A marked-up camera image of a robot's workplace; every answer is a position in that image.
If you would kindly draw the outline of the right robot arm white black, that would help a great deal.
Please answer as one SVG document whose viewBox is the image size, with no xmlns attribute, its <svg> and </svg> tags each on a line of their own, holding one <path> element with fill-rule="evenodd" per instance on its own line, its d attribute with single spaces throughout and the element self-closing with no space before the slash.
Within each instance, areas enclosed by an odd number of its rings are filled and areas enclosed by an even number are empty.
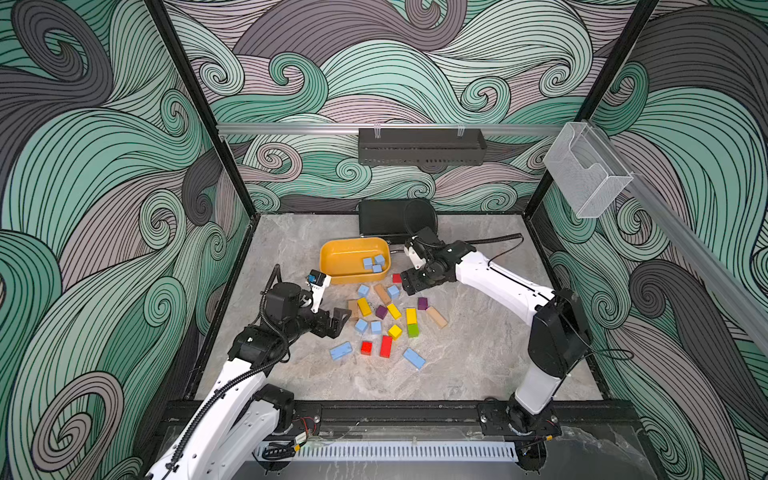
<svg viewBox="0 0 768 480">
<path fill-rule="evenodd" d="M 521 240 L 512 233 L 480 240 L 446 243 L 426 225 L 417 229 L 412 214 L 425 202 L 408 200 L 403 207 L 407 232 L 404 251 L 412 267 L 400 274 L 410 296 L 448 282 L 472 287 L 506 307 L 529 327 L 529 366 L 508 401 L 511 431 L 521 436 L 549 436 L 558 431 L 549 409 L 567 376 L 592 346 L 581 298 L 554 290 L 499 266 L 477 250 L 479 244 Z"/>
</svg>

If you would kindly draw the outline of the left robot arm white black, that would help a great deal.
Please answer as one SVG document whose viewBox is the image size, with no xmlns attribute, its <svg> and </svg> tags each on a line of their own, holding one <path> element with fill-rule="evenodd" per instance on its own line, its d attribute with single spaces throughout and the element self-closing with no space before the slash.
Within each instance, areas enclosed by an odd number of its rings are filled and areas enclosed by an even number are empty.
<svg viewBox="0 0 768 480">
<path fill-rule="evenodd" d="M 177 439 L 150 467 L 149 479 L 231 479 L 273 433 L 291 430 L 294 397 L 268 382 L 302 335 L 337 338 L 351 312 L 321 309 L 331 276 L 311 271 L 307 285 L 273 268 L 256 319 L 233 340 L 218 377 Z"/>
</svg>

